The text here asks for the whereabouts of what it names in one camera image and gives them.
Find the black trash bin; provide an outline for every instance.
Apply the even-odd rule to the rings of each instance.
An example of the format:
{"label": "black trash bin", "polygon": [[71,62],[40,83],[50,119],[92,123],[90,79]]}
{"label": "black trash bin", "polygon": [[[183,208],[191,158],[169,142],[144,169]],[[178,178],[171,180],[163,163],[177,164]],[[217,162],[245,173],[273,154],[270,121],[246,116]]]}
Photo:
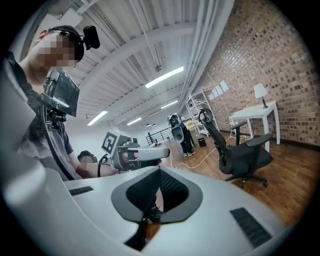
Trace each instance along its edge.
{"label": "black trash bin", "polygon": [[202,147],[205,147],[207,144],[206,144],[206,141],[204,138],[198,138],[198,142],[199,142],[199,146],[202,148]]}

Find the wooden floor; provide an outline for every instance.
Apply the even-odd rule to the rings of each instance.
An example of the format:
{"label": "wooden floor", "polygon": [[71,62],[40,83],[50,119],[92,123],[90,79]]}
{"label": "wooden floor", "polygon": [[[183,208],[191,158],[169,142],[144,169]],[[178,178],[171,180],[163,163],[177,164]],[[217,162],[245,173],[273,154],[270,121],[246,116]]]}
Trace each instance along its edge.
{"label": "wooden floor", "polygon": [[[229,134],[223,135],[226,139],[229,137]],[[198,138],[203,136],[192,134],[192,137],[197,143]],[[189,167],[198,165],[215,148],[213,139],[204,137],[206,147],[197,146],[194,149],[196,153],[188,157],[184,157],[180,144],[174,141],[163,143],[162,145],[170,148],[173,154],[173,167],[176,168],[180,163],[187,164]],[[230,145],[235,143],[236,140],[233,138],[227,141]],[[271,141],[270,153],[273,162],[256,171],[257,175],[268,180],[269,186],[264,188],[261,183],[248,181],[244,190],[267,204],[286,225],[292,225],[302,216],[317,184],[320,152],[285,144],[277,145]],[[170,158],[162,159],[160,165],[170,167]],[[196,168],[188,168],[186,165],[180,165],[179,168],[219,180],[228,177],[219,170],[217,150],[214,150]],[[241,185],[239,180],[234,181],[233,184]]]}

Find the paper on wall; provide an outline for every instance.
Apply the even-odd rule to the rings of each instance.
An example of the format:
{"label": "paper on wall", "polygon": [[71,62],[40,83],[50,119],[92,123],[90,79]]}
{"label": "paper on wall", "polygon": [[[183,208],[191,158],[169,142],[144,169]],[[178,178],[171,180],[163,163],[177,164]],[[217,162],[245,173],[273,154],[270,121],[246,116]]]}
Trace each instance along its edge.
{"label": "paper on wall", "polygon": [[219,96],[216,88],[213,88],[213,89],[212,89],[212,93],[213,93],[213,95],[214,95],[215,98]]}
{"label": "paper on wall", "polygon": [[224,93],[219,85],[217,85],[215,89],[219,95],[222,95]]}
{"label": "paper on wall", "polygon": [[225,81],[225,80],[222,80],[222,81],[220,82],[220,86],[222,87],[222,90],[223,90],[224,92],[226,92],[226,91],[229,90],[229,87],[228,87],[228,85],[226,84],[226,81]]}
{"label": "paper on wall", "polygon": [[209,100],[210,100],[210,101],[212,101],[212,100],[215,98],[212,93],[209,94],[208,96],[209,96]]}

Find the metal railing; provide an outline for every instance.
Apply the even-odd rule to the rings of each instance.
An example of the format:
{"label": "metal railing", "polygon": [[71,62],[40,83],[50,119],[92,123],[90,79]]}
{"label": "metal railing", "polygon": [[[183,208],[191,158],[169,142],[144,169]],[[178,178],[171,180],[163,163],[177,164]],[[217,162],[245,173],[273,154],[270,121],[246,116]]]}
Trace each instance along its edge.
{"label": "metal railing", "polygon": [[158,132],[156,132],[154,134],[150,134],[150,136],[148,135],[148,136],[145,137],[146,140],[148,141],[149,145],[151,145],[152,143],[165,141],[165,140],[167,140],[167,138],[170,138],[170,140],[173,140],[173,138],[174,138],[172,136],[172,133],[171,133],[169,128],[163,129],[163,130],[158,131]]}

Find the chair armrest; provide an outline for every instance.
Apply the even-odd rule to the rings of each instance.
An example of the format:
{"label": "chair armrest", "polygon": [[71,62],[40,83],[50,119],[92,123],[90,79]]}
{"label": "chair armrest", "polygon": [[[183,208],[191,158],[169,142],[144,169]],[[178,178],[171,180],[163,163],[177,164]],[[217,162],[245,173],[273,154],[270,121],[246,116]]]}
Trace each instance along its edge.
{"label": "chair armrest", "polygon": [[254,147],[257,147],[257,146],[261,146],[262,144],[270,141],[270,139],[272,138],[272,135],[271,133],[267,133],[261,137],[258,137],[258,138],[254,138],[250,141],[248,141],[246,143],[246,145],[249,147],[249,148],[254,148]]}
{"label": "chair armrest", "polygon": [[235,124],[234,126],[231,126],[231,130],[237,129],[243,125],[245,125],[247,123],[247,121],[242,121],[240,123]]}

